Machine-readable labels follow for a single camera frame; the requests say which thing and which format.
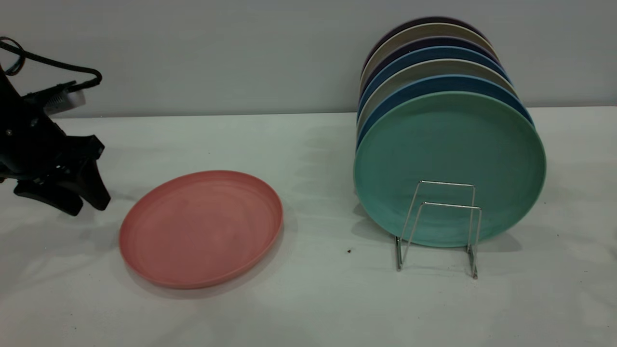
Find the white table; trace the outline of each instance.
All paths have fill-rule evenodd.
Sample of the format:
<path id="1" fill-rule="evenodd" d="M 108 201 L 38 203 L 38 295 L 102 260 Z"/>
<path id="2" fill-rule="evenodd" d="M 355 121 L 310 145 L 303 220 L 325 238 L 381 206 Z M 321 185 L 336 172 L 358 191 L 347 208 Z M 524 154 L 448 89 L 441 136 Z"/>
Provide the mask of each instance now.
<path id="1" fill-rule="evenodd" d="M 617 107 L 531 109 L 548 156 L 533 210 L 479 247 L 414 247 L 354 195 L 353 114 L 63 119 L 107 146 L 112 202 L 69 217 L 0 185 L 0 346 L 617 346 Z M 282 237 L 249 273 L 197 291 L 133 275 L 129 208 L 201 170 L 268 182 Z"/>

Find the green plate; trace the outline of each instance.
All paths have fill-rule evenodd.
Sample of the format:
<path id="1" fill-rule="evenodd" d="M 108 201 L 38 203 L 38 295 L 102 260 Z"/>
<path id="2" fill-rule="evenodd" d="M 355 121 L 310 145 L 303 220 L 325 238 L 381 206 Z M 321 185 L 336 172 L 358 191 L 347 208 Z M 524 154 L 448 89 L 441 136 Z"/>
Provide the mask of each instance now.
<path id="1" fill-rule="evenodd" d="M 395 107 L 366 134 L 354 162 L 360 202 L 377 224 L 396 236 L 420 180 L 476 185 L 476 206 L 482 208 L 480 240 L 485 240 L 529 212 L 545 176 L 544 148 L 531 124 L 499 100 L 463 91 L 427 94 Z M 469 205 L 471 188 L 422 185 L 405 239 L 424 201 Z M 469 217 L 469 210 L 425 206 L 412 241 L 464 246 Z"/>

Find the dish rack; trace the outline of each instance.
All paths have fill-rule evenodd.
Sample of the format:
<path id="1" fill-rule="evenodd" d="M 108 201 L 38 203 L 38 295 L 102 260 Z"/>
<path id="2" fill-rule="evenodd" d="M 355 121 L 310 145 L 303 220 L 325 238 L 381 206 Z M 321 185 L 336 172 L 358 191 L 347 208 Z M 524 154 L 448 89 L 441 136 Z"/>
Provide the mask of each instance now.
<path id="1" fill-rule="evenodd" d="M 412 232 L 409 236 L 409 239 L 407 240 L 405 252 L 403 253 L 402 252 L 403 237 L 405 236 L 405 231 L 407 229 L 409 217 L 412 214 L 412 208 L 415 204 L 416 196 L 418 195 L 418 189 L 420 188 L 421 185 L 445 185 L 445 186 L 451 186 L 453 188 L 455 187 L 471 188 L 471 205 L 444 204 L 444 203 L 435 203 L 435 202 L 429 202 L 429 201 L 422 202 L 420 204 L 420 207 L 418 208 L 418 212 L 416 213 L 416 219 L 413 222 Z M 405 264 L 405 260 L 407 260 L 407 253 L 409 252 L 409 246 L 412 243 L 413 234 L 416 232 L 416 228 L 418 226 L 418 220 L 420 219 L 420 215 L 422 214 L 422 208 L 424 206 L 429 205 L 429 206 L 439 206 L 439 207 L 448 207 L 448 208 L 456 208 L 456 209 L 469 209 L 470 210 L 469 233 L 467 237 L 467 247 L 465 248 L 465 251 L 469 255 L 469 262 L 471 266 L 471 276 L 475 280 L 477 280 L 478 279 L 478 268 L 477 268 L 478 241 L 480 238 L 480 226 L 482 222 L 482 208 L 480 208 L 479 206 L 476 206 L 475 201 L 476 201 L 476 186 L 475 185 L 467 184 L 467 183 L 438 182 L 438 181 L 427 181 L 427 180 L 419 181 L 418 184 L 416 185 L 416 190 L 413 193 L 412 202 L 411 204 L 409 204 L 409 210 L 407 211 L 407 217 L 405 218 L 405 223 L 403 224 L 403 230 L 401 231 L 400 236 L 394 237 L 394 244 L 395 244 L 395 249 L 396 249 L 396 263 L 397 263 L 396 270 L 401 271 L 403 268 L 403 265 Z M 472 226 L 473 226 L 474 211 L 478 211 L 478 226 L 476 227 L 476 235 L 474 237 L 473 244 L 472 244 L 471 237 L 472 237 L 472 231 L 473 231 Z"/>

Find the blue plate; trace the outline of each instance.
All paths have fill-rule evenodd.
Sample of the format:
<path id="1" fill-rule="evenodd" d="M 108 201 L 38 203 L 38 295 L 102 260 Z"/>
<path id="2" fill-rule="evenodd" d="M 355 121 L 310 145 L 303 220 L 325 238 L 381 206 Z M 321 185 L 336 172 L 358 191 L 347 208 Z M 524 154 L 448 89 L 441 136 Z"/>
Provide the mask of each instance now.
<path id="1" fill-rule="evenodd" d="M 508 75 L 503 71 L 503 68 L 499 66 L 494 61 L 490 60 L 486 56 L 483 56 L 480 53 L 474 52 L 467 48 L 455 47 L 455 46 L 438 46 L 438 47 L 429 47 L 423 48 L 417 51 L 413 51 L 407 53 L 406 55 L 396 59 L 391 62 L 388 66 L 383 68 L 367 85 L 364 93 L 362 93 L 362 97 L 360 98 L 360 103 L 358 104 L 358 114 L 356 115 L 356 120 L 360 116 L 360 111 L 364 107 L 364 104 L 371 96 L 371 94 L 382 84 L 385 80 L 390 78 L 392 75 L 401 71 L 402 69 L 409 67 L 413 64 L 417 64 L 419 62 L 430 61 L 433 59 L 463 59 L 466 61 L 475 62 L 478 64 L 482 64 L 489 69 L 497 72 L 503 78 L 505 78 L 510 84 L 512 83 L 508 78 Z"/>
<path id="2" fill-rule="evenodd" d="M 373 124 L 384 114 L 388 113 L 388 111 L 413 98 L 440 91 L 467 91 L 490 96 L 512 107 L 535 127 L 533 120 L 531 120 L 531 116 L 523 104 L 521 104 L 521 101 L 505 88 L 483 78 L 467 75 L 440 75 L 410 83 L 384 99 L 367 118 L 364 125 L 362 125 L 362 129 L 360 129 L 358 135 L 356 149 L 360 146 L 362 139 Z"/>

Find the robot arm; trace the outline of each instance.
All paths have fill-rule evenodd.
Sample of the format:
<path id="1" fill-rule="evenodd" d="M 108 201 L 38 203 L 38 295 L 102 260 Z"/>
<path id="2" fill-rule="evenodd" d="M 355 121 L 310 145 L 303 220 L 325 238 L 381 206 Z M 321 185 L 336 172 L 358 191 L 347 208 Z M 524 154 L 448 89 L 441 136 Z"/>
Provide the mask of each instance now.
<path id="1" fill-rule="evenodd" d="M 14 178 L 16 195 L 44 202 L 70 215 L 79 213 L 82 198 L 94 208 L 104 210 L 110 196 L 96 161 L 105 146 L 94 135 L 67 136 L 49 118 L 49 114 L 73 108 L 77 99 L 83 99 L 81 90 L 97 85 L 101 74 L 39 57 L 19 45 L 0 41 L 0 48 L 20 56 L 6 73 L 0 67 L 0 182 Z M 26 57 L 45 64 L 52 62 L 49 65 L 63 69 L 77 68 L 95 74 L 96 78 L 80 85 L 64 83 L 22 97 L 6 75 L 19 72 L 21 66 L 16 65 L 23 65 Z"/>

